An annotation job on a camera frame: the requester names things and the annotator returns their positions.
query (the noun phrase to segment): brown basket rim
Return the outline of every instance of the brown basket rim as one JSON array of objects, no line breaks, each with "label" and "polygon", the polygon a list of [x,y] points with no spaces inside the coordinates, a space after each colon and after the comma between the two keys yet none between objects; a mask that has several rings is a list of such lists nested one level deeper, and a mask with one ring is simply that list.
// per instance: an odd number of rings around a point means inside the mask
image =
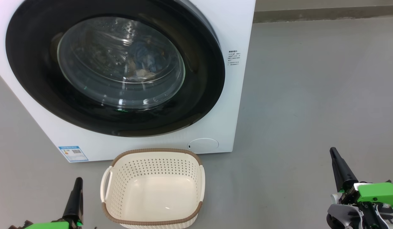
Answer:
[{"label": "brown basket rim", "polygon": [[[202,161],[200,158],[193,152],[185,149],[171,149],[171,148],[148,148],[148,149],[134,149],[134,150],[129,150],[126,151],[120,155],[118,155],[113,161],[111,166],[114,166],[119,159],[124,157],[125,155],[129,154],[136,154],[136,153],[145,153],[145,152],[176,152],[176,153],[184,153],[193,156],[196,161],[198,161],[199,165],[202,165]],[[194,218],[200,211],[202,207],[202,201],[199,202],[198,207],[196,207],[196,210],[188,217],[179,219],[179,220],[168,220],[168,221],[152,221],[152,222],[144,222],[144,221],[130,221],[130,220],[119,220],[111,216],[111,214],[108,212],[106,203],[102,203],[102,209],[103,212],[105,213],[106,217],[115,222],[115,223],[120,223],[120,224],[126,224],[126,225],[141,225],[141,226],[157,226],[157,225],[169,225],[169,224],[177,224],[177,223],[185,223],[192,218]]]}]

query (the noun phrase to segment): energy label sticker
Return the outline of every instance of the energy label sticker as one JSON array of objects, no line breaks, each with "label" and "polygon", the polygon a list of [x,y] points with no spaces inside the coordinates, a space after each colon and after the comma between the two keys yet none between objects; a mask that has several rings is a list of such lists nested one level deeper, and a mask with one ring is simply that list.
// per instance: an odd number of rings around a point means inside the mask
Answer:
[{"label": "energy label sticker", "polygon": [[70,162],[89,161],[79,146],[60,146],[59,149]]}]

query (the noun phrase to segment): laundry basket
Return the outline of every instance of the laundry basket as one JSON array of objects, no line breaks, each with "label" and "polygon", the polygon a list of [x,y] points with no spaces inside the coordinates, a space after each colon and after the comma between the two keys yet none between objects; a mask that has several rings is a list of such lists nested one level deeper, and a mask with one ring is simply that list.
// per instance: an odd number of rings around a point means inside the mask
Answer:
[{"label": "laundry basket", "polygon": [[100,184],[106,217],[131,229],[191,226],[204,194],[202,163],[197,155],[183,149],[124,152],[106,169]]}]

